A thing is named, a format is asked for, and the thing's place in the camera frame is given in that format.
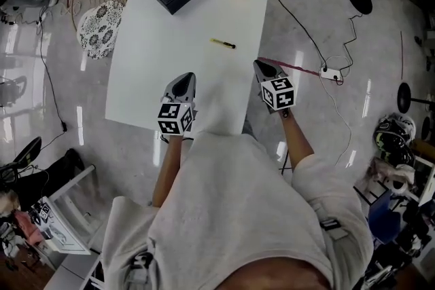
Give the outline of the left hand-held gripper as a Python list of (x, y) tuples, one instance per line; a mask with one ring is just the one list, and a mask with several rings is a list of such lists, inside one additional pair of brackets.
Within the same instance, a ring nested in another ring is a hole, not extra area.
[(197, 111), (196, 76), (185, 73), (171, 81), (165, 88), (158, 113), (160, 132), (167, 136), (183, 136), (192, 129)]

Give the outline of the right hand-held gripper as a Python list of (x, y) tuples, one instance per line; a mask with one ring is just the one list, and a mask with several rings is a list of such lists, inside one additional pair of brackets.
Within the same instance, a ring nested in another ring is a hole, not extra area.
[(279, 65), (262, 60), (254, 61), (254, 72), (268, 112), (288, 114), (295, 104), (295, 88), (287, 73)]

